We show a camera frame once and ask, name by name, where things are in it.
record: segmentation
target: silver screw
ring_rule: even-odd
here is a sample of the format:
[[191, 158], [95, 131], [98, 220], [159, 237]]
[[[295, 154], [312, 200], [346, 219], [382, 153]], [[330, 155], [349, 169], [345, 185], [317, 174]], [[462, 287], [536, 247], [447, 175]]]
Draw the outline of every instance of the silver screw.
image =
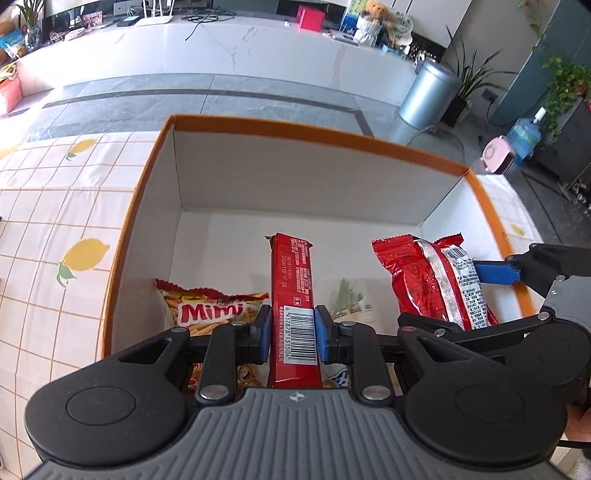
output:
[[199, 392], [205, 400], [221, 400], [229, 393], [230, 391], [223, 385], [208, 385], [207, 387], [203, 387]]
[[362, 390], [361, 394], [366, 400], [375, 401], [386, 400], [386, 398], [388, 398], [391, 395], [390, 389], [383, 387], [382, 385], [370, 385], [368, 387], [365, 387]]

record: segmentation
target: trash can lid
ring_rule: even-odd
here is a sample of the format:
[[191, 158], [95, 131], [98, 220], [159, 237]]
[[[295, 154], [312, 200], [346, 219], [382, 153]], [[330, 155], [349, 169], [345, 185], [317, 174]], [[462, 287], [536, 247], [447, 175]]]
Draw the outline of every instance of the trash can lid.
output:
[[462, 80], [453, 73], [449, 68], [440, 63], [435, 63], [434, 61], [426, 61], [423, 64], [423, 68], [426, 69], [432, 75], [435, 75], [440, 80], [444, 82], [451, 83], [454, 85], [460, 86], [462, 84]]

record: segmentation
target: pink box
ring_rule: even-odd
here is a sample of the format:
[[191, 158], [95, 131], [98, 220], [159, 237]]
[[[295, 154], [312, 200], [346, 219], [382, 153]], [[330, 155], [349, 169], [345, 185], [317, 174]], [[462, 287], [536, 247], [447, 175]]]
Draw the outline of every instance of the pink box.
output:
[[319, 32], [322, 29], [324, 12], [310, 7], [300, 7], [297, 10], [297, 22], [300, 28]]
[[21, 81], [18, 76], [0, 87], [0, 115], [10, 113], [22, 100]]

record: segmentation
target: white cabinet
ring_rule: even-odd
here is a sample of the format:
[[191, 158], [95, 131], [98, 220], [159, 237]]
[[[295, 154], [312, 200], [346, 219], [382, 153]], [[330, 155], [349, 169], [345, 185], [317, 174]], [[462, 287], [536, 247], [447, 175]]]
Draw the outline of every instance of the white cabinet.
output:
[[446, 25], [456, 33], [471, 0], [395, 0], [393, 8], [413, 18], [414, 31], [447, 48]]

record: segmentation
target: black round joint cover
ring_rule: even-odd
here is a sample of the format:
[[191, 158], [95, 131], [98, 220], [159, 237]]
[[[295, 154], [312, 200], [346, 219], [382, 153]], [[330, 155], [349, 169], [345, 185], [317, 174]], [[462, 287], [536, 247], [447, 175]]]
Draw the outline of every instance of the black round joint cover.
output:
[[37, 391], [25, 424], [43, 457], [100, 468], [163, 449], [185, 416], [182, 393], [152, 365], [108, 358]]
[[505, 365], [549, 385], [571, 403], [589, 379], [591, 343], [574, 323], [552, 323], [505, 353]]
[[405, 399], [410, 430], [445, 458], [507, 468], [546, 458], [566, 425], [550, 388], [488, 359], [439, 364]]

